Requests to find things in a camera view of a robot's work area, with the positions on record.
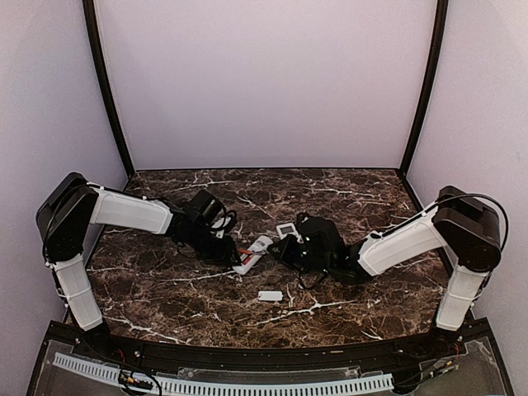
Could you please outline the white remote with green buttons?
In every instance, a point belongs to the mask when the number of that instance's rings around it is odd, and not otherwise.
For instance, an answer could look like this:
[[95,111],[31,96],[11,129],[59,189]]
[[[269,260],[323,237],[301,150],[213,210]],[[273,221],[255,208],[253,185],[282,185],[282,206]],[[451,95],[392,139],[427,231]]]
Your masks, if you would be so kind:
[[280,239],[284,239],[288,235],[293,235],[295,238],[299,237],[299,233],[294,223],[279,224],[276,226],[276,232]]

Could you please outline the red orange battery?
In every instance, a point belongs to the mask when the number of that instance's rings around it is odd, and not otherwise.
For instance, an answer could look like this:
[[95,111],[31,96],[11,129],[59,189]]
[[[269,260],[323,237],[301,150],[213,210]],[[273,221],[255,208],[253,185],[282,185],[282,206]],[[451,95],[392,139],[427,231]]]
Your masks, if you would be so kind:
[[243,265],[247,265],[254,257],[260,257],[261,255],[253,255],[247,249],[240,249],[240,260]]

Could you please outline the white remote with compartment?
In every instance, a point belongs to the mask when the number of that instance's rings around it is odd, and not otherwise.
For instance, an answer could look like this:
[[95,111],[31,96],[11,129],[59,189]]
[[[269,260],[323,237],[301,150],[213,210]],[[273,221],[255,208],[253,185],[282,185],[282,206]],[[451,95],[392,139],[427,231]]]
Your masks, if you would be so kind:
[[267,248],[273,244],[271,238],[259,236],[250,247],[239,249],[240,263],[233,266],[233,270],[239,275],[246,275],[249,270],[267,254]]

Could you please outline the white battery cover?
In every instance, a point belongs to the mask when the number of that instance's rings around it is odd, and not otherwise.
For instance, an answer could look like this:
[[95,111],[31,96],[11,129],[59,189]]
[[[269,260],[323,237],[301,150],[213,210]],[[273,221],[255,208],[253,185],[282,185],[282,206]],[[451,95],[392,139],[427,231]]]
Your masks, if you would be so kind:
[[259,301],[279,302],[283,300],[283,293],[279,290],[260,290],[257,298]]

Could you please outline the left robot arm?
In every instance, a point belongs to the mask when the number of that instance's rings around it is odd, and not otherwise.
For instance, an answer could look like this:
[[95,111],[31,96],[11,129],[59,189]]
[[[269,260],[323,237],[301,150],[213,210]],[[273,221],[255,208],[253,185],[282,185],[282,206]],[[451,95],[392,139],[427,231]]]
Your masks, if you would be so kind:
[[84,346],[99,360],[116,353],[116,340],[104,323],[87,274],[85,251],[92,227],[136,229],[192,248],[203,262],[239,266],[241,258],[229,232],[237,214],[206,190],[180,205],[134,196],[69,173],[36,212],[42,256],[73,321],[86,331]]

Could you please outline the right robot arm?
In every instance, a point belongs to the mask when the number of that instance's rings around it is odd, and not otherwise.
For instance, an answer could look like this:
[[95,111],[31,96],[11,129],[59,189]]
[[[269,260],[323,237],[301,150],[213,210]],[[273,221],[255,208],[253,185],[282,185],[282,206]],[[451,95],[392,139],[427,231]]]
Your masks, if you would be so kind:
[[316,271],[346,285],[360,285],[411,258],[449,248],[457,262],[436,311],[436,327],[421,350],[437,358],[453,343],[472,303],[498,266],[509,235],[509,218],[493,198],[443,187],[437,199],[414,216],[383,232],[347,245],[329,219],[298,214],[293,233],[267,251],[299,274]]

